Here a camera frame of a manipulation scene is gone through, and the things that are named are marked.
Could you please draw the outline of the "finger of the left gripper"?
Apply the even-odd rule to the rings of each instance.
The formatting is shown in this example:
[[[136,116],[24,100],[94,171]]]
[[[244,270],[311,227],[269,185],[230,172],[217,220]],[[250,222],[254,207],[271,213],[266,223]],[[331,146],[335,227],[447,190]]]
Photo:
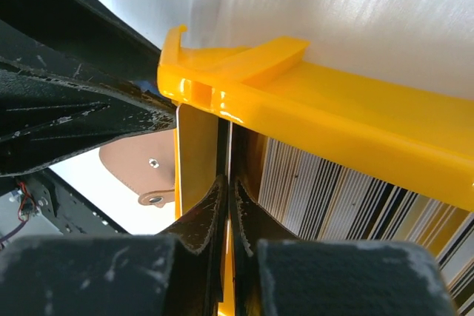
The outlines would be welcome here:
[[[19,176],[121,138],[176,128],[176,108],[92,71],[60,75],[1,60],[1,176]]]
[[[1,0],[1,20],[106,74],[156,81],[160,49],[99,0]]]

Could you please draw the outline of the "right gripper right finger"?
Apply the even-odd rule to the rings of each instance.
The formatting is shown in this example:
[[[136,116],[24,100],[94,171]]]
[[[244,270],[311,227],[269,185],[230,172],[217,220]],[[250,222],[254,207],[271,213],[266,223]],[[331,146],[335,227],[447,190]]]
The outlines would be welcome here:
[[[305,241],[235,179],[237,315],[455,315],[432,255],[397,241]]]

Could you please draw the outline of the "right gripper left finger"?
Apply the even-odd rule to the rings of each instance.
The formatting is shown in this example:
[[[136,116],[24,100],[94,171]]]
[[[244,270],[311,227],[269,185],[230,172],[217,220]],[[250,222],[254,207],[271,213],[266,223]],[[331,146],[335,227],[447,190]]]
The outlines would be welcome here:
[[[216,315],[227,179],[157,235],[23,237],[1,253],[3,315]]]

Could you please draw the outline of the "tan leather card holder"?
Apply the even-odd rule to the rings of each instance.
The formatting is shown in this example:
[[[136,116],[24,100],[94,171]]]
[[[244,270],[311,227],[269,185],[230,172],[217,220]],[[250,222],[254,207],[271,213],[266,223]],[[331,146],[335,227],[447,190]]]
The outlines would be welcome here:
[[[99,149],[104,167],[138,196],[142,206],[175,201],[174,131],[122,138]]]

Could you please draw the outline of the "gold credit card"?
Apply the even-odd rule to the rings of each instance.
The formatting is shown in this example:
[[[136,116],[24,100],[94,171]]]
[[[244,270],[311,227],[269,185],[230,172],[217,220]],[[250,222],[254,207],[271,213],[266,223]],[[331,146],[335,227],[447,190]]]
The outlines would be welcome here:
[[[227,172],[230,123],[186,104],[178,106],[176,122],[175,215],[180,218]]]

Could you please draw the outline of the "yellow plastic bin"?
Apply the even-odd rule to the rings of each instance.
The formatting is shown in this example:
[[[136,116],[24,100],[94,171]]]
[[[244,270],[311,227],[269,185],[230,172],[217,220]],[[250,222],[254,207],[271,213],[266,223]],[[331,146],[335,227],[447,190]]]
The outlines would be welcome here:
[[[304,60],[307,41],[298,38],[280,37],[256,47],[192,49],[181,44],[184,31],[180,26],[167,34],[158,88],[178,106],[229,121],[228,198],[231,183],[240,179],[264,209],[258,194],[265,145],[272,138],[473,213],[470,100],[312,64]],[[228,215],[225,304],[228,315],[237,315],[230,199]]]

